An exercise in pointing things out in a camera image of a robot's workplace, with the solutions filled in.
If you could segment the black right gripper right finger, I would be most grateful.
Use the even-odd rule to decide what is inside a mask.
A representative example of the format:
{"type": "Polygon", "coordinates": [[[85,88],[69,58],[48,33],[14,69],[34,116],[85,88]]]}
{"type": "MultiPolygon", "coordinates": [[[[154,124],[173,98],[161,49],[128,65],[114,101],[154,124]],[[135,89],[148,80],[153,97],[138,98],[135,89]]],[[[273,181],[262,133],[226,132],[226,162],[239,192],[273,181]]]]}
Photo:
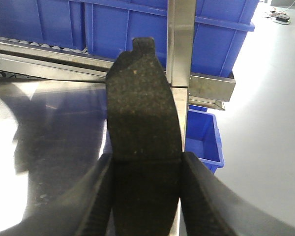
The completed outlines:
{"type": "Polygon", "coordinates": [[[189,236],[295,236],[295,227],[237,195],[192,152],[182,155],[181,180],[189,236]]]}

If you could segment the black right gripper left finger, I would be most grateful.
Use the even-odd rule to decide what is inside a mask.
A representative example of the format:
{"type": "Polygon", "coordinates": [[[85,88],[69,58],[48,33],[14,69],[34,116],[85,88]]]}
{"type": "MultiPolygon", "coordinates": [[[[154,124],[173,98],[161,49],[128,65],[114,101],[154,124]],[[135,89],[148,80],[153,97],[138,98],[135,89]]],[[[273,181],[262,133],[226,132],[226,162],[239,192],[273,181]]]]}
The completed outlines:
{"type": "Polygon", "coordinates": [[[0,236],[104,236],[112,179],[113,157],[105,153],[71,189],[0,236]]]}

